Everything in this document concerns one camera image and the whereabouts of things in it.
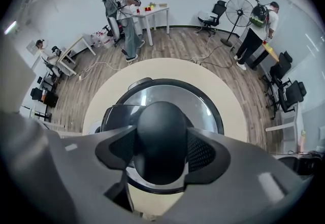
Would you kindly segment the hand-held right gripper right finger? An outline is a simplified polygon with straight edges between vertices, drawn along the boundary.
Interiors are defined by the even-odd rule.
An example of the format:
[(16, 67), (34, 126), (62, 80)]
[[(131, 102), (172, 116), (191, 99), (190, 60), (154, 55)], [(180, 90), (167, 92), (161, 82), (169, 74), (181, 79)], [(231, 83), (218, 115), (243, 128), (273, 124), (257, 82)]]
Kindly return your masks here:
[(200, 129), (188, 133), (212, 146), (216, 157), (185, 176), (183, 196), (156, 224), (274, 224), (312, 181), (255, 145)]

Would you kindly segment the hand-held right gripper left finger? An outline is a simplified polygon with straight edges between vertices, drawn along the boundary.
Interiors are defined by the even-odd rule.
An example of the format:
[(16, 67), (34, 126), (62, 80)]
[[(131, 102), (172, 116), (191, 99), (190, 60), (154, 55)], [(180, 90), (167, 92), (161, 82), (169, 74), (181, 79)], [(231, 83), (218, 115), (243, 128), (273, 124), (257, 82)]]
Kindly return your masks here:
[(84, 155), (74, 159), (54, 131), (0, 112), (0, 205), (11, 224), (143, 224), (105, 192), (122, 179)]

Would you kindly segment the black electric pressure cooker lid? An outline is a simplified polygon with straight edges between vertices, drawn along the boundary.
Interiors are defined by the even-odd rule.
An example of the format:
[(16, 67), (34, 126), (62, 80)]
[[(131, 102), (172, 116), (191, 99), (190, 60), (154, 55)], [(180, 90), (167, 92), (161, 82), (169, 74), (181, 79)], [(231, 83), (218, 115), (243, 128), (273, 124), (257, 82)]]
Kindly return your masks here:
[(140, 91), (127, 91), (108, 108), (101, 132), (131, 126), (131, 132), (95, 148), (106, 167), (123, 170), (129, 183), (153, 194), (185, 190), (185, 176), (214, 161), (215, 150), (192, 137), (189, 128), (224, 133), (216, 106), (197, 87), (175, 79), (153, 79)]

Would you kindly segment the grey electric pressure cooker pot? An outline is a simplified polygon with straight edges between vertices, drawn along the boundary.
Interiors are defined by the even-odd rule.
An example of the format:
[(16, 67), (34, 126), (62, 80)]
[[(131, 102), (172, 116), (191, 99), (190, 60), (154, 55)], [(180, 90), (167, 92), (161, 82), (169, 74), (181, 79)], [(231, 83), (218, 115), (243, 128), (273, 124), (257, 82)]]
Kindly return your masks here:
[(153, 81), (153, 79), (150, 77), (145, 77), (143, 79), (140, 79), (140, 80), (132, 83), (128, 87), (128, 91), (140, 91), (142, 89), (146, 89), (148, 86), (150, 86), (152, 81)]

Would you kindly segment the beige wooden desk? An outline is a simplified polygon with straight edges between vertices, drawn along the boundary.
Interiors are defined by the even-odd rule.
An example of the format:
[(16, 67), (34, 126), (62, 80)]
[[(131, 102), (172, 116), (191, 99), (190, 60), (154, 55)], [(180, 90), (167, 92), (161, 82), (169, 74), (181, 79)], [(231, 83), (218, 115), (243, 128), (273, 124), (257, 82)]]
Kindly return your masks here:
[(64, 52), (63, 54), (60, 56), (60, 58), (58, 59), (58, 63), (63, 65), (66, 69), (68, 69), (73, 75), (77, 75), (77, 73), (70, 68), (68, 65), (66, 65), (63, 60), (64, 58), (68, 55), (68, 53), (75, 47), (75, 45), (77, 45), (79, 42), (83, 42), (84, 45), (87, 47), (87, 49), (94, 55), (96, 56), (96, 53), (93, 51), (92, 47), (87, 43), (87, 41), (85, 40), (85, 38), (83, 36), (80, 36), (73, 44), (71, 44)]

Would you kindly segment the pack of water bottles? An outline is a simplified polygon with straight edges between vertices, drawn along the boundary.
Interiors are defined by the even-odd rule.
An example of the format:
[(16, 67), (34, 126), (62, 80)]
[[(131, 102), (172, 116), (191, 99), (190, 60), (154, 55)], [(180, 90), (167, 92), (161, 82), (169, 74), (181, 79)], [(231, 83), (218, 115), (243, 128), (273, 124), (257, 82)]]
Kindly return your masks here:
[(113, 40), (110, 36), (107, 36), (107, 31), (105, 29), (94, 32), (91, 35), (91, 40), (93, 46), (96, 48), (105, 47), (108, 49), (113, 45)]

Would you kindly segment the round beige table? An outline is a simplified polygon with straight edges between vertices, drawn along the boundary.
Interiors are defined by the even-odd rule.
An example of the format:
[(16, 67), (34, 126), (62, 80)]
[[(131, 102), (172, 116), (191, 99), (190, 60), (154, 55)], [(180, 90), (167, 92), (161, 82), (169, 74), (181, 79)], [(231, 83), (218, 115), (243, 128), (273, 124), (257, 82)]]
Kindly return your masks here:
[(140, 61), (109, 78), (90, 102), (83, 123), (83, 134), (87, 135), (91, 126), (102, 120), (106, 109), (114, 105), (131, 84), (146, 77), (176, 79), (197, 87), (219, 111), (225, 136), (247, 142), (246, 119), (232, 90), (210, 70), (175, 58)]

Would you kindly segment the small round wooden table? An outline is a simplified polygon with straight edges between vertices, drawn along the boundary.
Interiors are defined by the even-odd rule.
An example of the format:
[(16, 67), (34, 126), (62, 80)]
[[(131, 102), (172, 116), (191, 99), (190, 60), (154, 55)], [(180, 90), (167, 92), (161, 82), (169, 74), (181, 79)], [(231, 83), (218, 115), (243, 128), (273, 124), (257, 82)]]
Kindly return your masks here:
[(256, 67), (267, 57), (271, 56), (276, 62), (279, 62), (278, 55), (274, 52), (273, 48), (265, 41), (262, 42), (263, 52), (252, 62), (250, 68), (256, 70)]

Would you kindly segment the black office chair red light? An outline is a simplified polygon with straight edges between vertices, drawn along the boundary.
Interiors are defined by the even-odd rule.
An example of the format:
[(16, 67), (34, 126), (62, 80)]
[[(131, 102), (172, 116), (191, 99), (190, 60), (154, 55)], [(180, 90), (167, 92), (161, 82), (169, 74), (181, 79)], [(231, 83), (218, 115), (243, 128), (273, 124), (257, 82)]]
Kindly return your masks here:
[(122, 26), (118, 24), (114, 17), (107, 17), (108, 25), (102, 29), (107, 31), (107, 36), (112, 37), (114, 40), (114, 47), (116, 47), (121, 40), (124, 40), (125, 34)]

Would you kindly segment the black chair with white cover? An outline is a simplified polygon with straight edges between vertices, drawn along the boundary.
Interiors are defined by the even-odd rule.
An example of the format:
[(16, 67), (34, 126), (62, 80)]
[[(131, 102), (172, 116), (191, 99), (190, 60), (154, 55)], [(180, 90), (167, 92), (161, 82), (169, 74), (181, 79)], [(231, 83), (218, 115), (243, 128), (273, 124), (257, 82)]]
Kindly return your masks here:
[(216, 34), (215, 28), (219, 25), (220, 17), (226, 11), (226, 2), (218, 0), (211, 12), (199, 11), (198, 20), (201, 23), (198, 33), (205, 30), (209, 36)]

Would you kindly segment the white rectangular desk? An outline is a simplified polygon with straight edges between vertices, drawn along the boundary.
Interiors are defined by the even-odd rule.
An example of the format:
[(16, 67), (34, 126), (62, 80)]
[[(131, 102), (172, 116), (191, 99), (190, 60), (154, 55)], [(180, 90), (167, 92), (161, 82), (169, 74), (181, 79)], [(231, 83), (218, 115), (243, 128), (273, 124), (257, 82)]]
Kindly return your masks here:
[(144, 22), (145, 29), (147, 31), (147, 39), (150, 46), (153, 46), (153, 40), (152, 40), (152, 34), (151, 34), (151, 28), (153, 28), (154, 31), (157, 30), (156, 26), (156, 15), (160, 14), (161, 12), (166, 13), (166, 33), (170, 33), (170, 23), (169, 23), (169, 7), (154, 7), (151, 8), (151, 10), (147, 11), (139, 11), (132, 13), (134, 18), (140, 19), (141, 22)]

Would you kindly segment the black standing fan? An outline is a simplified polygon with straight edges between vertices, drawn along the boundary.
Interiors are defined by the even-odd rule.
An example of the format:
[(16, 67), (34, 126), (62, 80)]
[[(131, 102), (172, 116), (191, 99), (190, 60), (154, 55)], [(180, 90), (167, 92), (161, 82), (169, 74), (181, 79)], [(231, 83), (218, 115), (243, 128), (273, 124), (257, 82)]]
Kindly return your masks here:
[(248, 0), (229, 0), (226, 4), (226, 17), (228, 21), (233, 25), (233, 28), (227, 39), (221, 39), (221, 42), (232, 47), (230, 37), (238, 27), (247, 27), (251, 24), (249, 18), (253, 10), (252, 4)]

